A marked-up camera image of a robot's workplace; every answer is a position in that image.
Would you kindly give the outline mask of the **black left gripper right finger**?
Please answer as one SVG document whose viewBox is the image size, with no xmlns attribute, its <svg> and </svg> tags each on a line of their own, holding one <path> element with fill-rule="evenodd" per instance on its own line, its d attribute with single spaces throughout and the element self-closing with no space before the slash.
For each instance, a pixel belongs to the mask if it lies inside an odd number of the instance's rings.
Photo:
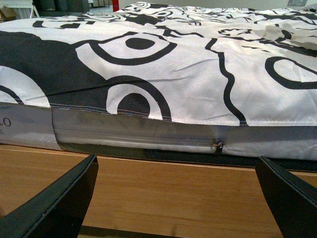
<svg viewBox="0 0 317 238">
<path fill-rule="evenodd" d="M 269 209 L 284 238 L 317 236 L 317 188 L 266 157 L 256 174 Z"/>
</svg>

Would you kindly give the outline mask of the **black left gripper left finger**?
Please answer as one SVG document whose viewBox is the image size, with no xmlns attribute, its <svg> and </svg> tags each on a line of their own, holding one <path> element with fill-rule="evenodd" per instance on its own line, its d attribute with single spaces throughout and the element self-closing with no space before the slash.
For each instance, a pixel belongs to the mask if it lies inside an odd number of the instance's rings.
<svg viewBox="0 0 317 238">
<path fill-rule="evenodd" d="M 2 238 L 76 238 L 90 205 L 99 164 L 90 155 L 0 220 Z"/>
</svg>

